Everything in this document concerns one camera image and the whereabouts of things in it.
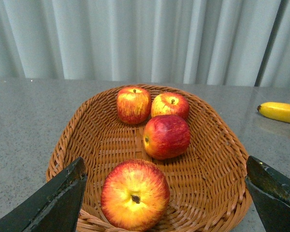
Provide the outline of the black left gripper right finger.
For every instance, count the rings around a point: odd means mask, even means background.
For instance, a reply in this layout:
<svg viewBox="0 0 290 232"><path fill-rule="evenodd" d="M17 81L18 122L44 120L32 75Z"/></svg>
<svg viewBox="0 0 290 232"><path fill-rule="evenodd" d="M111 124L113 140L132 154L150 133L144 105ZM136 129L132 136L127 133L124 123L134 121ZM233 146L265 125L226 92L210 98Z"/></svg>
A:
<svg viewBox="0 0 290 232"><path fill-rule="evenodd" d="M246 170L246 187L265 230L290 232L290 179L254 156Z"/></svg>

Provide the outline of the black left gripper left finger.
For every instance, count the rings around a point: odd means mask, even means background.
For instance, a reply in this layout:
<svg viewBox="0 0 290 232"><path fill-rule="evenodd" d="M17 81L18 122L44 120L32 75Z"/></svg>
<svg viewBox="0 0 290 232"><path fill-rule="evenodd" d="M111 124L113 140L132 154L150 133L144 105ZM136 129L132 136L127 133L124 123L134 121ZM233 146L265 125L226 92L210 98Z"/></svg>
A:
<svg viewBox="0 0 290 232"><path fill-rule="evenodd" d="M78 157L17 208L0 219L0 232L74 232L87 174Z"/></svg>

